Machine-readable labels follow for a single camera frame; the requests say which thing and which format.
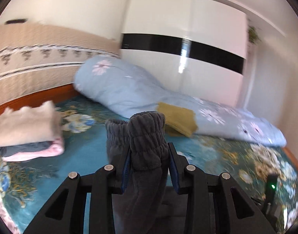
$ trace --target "yellow cloth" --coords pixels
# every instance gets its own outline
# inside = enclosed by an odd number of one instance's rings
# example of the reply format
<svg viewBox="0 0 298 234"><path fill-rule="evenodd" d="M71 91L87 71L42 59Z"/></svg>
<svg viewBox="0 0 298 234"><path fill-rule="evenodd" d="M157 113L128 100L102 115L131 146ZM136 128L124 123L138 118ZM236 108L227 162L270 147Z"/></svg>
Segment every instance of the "yellow cloth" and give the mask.
<svg viewBox="0 0 298 234"><path fill-rule="evenodd" d="M165 131L170 135L175 135L175 130L191 137L198 128L195 123L195 113L192 110L159 102L157 111L164 114Z"/></svg>

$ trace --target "blue comforter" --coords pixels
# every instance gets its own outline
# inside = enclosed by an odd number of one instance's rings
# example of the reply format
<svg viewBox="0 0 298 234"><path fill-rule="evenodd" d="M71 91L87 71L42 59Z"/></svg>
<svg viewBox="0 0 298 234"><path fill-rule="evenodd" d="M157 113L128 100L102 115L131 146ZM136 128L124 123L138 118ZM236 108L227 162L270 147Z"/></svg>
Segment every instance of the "blue comforter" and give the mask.
<svg viewBox="0 0 298 234"><path fill-rule="evenodd" d="M74 87L86 97L111 111L130 118L133 114L153 111L158 102L193 110L197 134L285 146L279 129L249 111L190 97L164 89L143 68L111 56L97 55L87 60L75 75Z"/></svg>

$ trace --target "black horizontal panel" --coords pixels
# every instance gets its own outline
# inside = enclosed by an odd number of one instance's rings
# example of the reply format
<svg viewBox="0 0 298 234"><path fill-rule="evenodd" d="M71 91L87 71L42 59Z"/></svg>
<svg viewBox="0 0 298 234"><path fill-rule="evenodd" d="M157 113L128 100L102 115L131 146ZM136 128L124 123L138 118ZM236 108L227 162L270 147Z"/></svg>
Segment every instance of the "black horizontal panel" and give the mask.
<svg viewBox="0 0 298 234"><path fill-rule="evenodd" d="M244 58L217 47L192 41L189 58L212 63L242 74Z"/></svg>
<svg viewBox="0 0 298 234"><path fill-rule="evenodd" d="M122 49L155 51L181 55L182 38L140 33L125 33Z"/></svg>

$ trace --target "white wardrobe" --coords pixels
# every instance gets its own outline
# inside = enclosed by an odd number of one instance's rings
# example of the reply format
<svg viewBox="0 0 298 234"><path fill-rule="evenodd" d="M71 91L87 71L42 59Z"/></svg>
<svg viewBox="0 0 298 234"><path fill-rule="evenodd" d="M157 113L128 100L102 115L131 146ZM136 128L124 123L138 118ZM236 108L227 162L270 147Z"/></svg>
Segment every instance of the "white wardrobe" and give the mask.
<svg viewBox="0 0 298 234"><path fill-rule="evenodd" d="M235 106L247 25L243 12L213 0L130 0L122 59L167 89Z"/></svg>

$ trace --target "green plant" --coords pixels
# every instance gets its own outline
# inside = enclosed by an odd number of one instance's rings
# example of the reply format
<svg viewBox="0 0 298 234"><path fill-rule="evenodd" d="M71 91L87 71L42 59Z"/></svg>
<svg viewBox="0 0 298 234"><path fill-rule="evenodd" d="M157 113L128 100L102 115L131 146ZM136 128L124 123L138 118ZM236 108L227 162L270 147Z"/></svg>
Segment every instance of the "green plant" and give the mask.
<svg viewBox="0 0 298 234"><path fill-rule="evenodd" d="M249 26L248 28L248 40L250 43L253 43L254 45L256 45L256 43L261 40L254 26Z"/></svg>

